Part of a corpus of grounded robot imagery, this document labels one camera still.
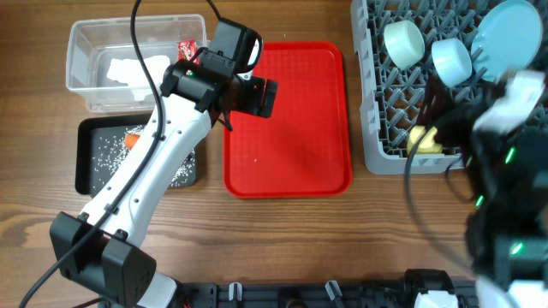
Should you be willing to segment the red snack wrapper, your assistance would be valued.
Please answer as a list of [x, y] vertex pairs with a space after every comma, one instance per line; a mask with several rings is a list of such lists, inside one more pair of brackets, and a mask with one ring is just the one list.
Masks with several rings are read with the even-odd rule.
[[190, 60], [198, 51], [195, 39], [180, 41], [177, 45], [177, 59]]

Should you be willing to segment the white tissue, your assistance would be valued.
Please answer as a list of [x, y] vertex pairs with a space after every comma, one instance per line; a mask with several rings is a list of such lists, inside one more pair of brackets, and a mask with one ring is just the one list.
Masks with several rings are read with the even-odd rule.
[[[170, 65], [170, 59], [165, 55], [151, 56], [145, 58], [144, 63], [153, 83], [159, 85], [166, 68]], [[130, 87], [149, 85], [140, 62], [134, 59], [112, 59], [107, 71], [107, 78]]]

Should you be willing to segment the orange carrot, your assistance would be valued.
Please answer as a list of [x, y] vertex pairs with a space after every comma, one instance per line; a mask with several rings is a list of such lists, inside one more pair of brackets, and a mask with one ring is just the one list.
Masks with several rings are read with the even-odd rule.
[[127, 149], [132, 150], [139, 138], [138, 134], [129, 133], [125, 136], [123, 143]]

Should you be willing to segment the green bowl with rice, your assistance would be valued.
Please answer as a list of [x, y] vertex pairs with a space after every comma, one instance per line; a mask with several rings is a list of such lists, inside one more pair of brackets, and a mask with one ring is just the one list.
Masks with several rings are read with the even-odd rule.
[[425, 54], [420, 29], [412, 21], [398, 21], [384, 28], [384, 43], [390, 59], [402, 70], [414, 66]]

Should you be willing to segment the yellow plastic cup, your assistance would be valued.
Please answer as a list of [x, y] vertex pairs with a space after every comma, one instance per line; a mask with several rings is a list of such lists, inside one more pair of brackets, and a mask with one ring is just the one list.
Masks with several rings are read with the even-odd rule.
[[443, 146], [437, 143], [434, 139], [438, 132], [436, 127], [427, 129], [425, 126], [414, 126], [411, 128], [408, 134], [407, 152], [411, 153], [414, 146], [418, 143], [419, 139], [422, 141], [419, 143], [417, 154], [439, 154], [443, 151]]

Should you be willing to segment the small light blue bowl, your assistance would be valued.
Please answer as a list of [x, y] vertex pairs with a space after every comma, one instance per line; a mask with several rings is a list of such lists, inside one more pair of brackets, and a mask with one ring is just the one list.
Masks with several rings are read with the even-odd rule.
[[436, 41], [431, 48], [432, 60], [439, 79], [455, 87], [472, 74], [472, 61], [464, 43], [457, 38]]

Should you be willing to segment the large light blue plate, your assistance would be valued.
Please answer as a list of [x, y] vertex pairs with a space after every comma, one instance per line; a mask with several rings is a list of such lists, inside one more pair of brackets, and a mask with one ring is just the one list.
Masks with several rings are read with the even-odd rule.
[[527, 67], [541, 44], [543, 23], [538, 10], [525, 0], [507, 0], [483, 18], [472, 40], [474, 70], [493, 82], [507, 70]]

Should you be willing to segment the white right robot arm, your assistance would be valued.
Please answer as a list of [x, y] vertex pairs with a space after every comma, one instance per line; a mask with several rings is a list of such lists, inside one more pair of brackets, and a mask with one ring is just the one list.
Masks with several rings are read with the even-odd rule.
[[461, 149], [472, 195], [466, 221], [469, 260], [459, 258], [418, 213], [430, 246], [471, 270], [483, 307], [547, 304], [547, 133], [528, 118], [547, 95], [542, 71], [509, 71], [477, 103], [459, 103], [431, 77], [416, 128], [419, 141]]

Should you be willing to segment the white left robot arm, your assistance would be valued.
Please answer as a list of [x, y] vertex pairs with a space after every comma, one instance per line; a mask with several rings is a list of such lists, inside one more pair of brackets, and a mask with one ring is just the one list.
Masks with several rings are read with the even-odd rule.
[[181, 307], [182, 284], [158, 272], [141, 249], [160, 199], [177, 170], [217, 121], [233, 111], [267, 118], [277, 83], [253, 76], [263, 39], [220, 19], [211, 43], [169, 65], [153, 87], [156, 107], [132, 150], [78, 216], [50, 228], [56, 270], [123, 307]]

